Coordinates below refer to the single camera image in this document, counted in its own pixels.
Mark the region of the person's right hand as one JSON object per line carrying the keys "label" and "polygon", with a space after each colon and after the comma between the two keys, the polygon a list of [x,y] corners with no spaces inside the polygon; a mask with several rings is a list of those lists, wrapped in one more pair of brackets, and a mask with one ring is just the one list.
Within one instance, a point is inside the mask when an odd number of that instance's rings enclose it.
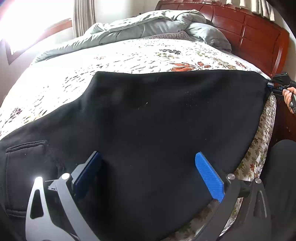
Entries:
{"label": "person's right hand", "polygon": [[284,100],[285,104],[287,105],[288,110],[292,114],[295,114],[295,113],[293,112],[293,109],[291,108],[290,103],[292,102],[292,97],[293,97],[294,94],[296,94],[296,91],[295,91],[294,87],[289,87],[289,88],[284,89],[282,91],[283,100]]}

